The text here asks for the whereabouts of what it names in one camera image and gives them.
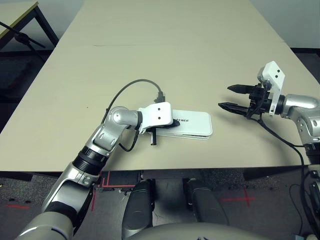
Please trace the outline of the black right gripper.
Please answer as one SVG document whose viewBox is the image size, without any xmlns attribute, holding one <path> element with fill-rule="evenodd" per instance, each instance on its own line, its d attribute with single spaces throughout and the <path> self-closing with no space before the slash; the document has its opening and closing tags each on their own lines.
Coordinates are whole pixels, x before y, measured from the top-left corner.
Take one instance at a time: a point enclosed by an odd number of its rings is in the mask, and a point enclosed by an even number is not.
<svg viewBox="0 0 320 240">
<path fill-rule="evenodd" d="M 261 113 L 261 107 L 268 98 L 271 87 L 272 86 L 270 84 L 257 84 L 253 87 L 251 85 L 243 84 L 228 86 L 227 89 L 232 92 L 238 94 L 249 94 L 249 108 L 231 102 L 220 102 L 218 103 L 218 106 L 230 113 L 246 116 L 247 119 L 251 119 L 253 115 Z"/>
</svg>

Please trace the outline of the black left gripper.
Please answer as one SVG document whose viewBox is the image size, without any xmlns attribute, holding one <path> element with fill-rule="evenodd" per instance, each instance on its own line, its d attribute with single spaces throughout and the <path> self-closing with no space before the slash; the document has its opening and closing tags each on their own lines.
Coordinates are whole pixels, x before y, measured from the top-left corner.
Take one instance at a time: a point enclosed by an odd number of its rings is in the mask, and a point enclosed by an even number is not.
<svg viewBox="0 0 320 240">
<path fill-rule="evenodd" d="M 146 129 L 147 133 L 151 134 L 151 146 L 157 145 L 157 129 L 169 129 L 178 127 L 180 125 L 180 122 L 177 119 L 173 119 L 173 123 L 171 125 L 162 125 L 162 126 L 153 126 Z"/>
</svg>

